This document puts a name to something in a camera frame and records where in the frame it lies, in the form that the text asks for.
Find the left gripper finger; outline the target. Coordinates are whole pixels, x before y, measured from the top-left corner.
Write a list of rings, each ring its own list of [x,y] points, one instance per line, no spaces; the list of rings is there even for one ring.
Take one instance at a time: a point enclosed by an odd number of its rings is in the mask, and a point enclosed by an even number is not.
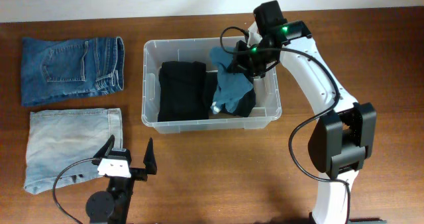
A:
[[[94,154],[92,164],[99,165],[103,158],[106,158],[114,147],[115,136],[111,135],[107,142]]]
[[[154,156],[154,142],[153,138],[150,137],[148,145],[146,147],[146,152],[143,159],[143,164],[145,165],[145,172],[148,175],[157,174],[157,164]]]

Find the large black garment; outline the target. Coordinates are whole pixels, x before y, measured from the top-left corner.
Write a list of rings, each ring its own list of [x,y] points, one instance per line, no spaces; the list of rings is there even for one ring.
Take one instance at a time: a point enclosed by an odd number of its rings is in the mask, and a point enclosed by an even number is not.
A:
[[[164,62],[160,68],[158,121],[204,120],[209,117],[202,96],[206,65],[201,62]]]

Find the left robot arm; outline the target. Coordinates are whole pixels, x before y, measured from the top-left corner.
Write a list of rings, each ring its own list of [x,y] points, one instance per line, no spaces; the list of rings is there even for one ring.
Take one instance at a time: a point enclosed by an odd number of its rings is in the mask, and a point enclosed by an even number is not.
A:
[[[105,191],[90,196],[85,205],[85,212],[90,223],[125,223],[129,212],[134,183],[147,181],[149,175],[157,173],[154,156],[154,143],[150,139],[143,159],[143,168],[131,167],[131,152],[114,146],[115,136],[95,153],[92,164],[97,166],[100,176],[109,179]]]

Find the light blue jeans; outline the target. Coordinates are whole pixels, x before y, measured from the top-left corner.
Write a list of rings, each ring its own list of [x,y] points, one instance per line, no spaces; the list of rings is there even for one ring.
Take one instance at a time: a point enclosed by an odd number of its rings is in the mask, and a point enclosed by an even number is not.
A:
[[[58,174],[74,162],[91,158],[114,135],[114,146],[123,146],[123,122],[119,108],[44,110],[30,114],[26,147],[24,189],[40,194],[98,178],[90,162],[70,168],[58,183]]]

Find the blue shirt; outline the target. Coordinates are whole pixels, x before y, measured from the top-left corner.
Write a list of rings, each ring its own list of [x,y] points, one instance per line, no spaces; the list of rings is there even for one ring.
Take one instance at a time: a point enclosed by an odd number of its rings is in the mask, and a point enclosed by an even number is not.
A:
[[[227,71],[233,56],[221,47],[212,48],[209,57],[217,67],[217,88],[211,104],[212,112],[248,117],[256,105],[253,80],[243,73]]]

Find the dark blue jeans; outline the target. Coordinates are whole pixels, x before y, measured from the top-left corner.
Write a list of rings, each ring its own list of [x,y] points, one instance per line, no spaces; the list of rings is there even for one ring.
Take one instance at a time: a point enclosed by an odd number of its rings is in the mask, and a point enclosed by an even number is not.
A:
[[[60,41],[22,39],[21,105],[109,95],[124,89],[120,36]]]

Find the small black garment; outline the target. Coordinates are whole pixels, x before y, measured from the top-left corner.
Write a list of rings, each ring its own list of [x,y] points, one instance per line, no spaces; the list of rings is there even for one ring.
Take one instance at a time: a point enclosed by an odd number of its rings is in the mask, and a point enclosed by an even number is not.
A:
[[[243,74],[206,73],[202,102],[214,115],[248,117],[256,105],[253,80]]]

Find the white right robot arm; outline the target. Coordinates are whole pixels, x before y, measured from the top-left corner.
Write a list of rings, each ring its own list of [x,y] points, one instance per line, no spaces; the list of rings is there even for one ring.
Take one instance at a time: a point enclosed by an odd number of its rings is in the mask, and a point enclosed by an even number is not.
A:
[[[359,103],[341,85],[303,21],[289,22],[277,1],[259,5],[253,14],[256,31],[246,30],[246,39],[237,42],[229,71],[264,76],[281,64],[295,78],[314,115],[292,131],[290,154],[294,153],[294,135],[309,123],[316,123],[308,153],[319,175],[294,162],[302,173],[318,182],[308,222],[350,223],[351,189],[365,160],[372,155],[376,110],[371,103]]]

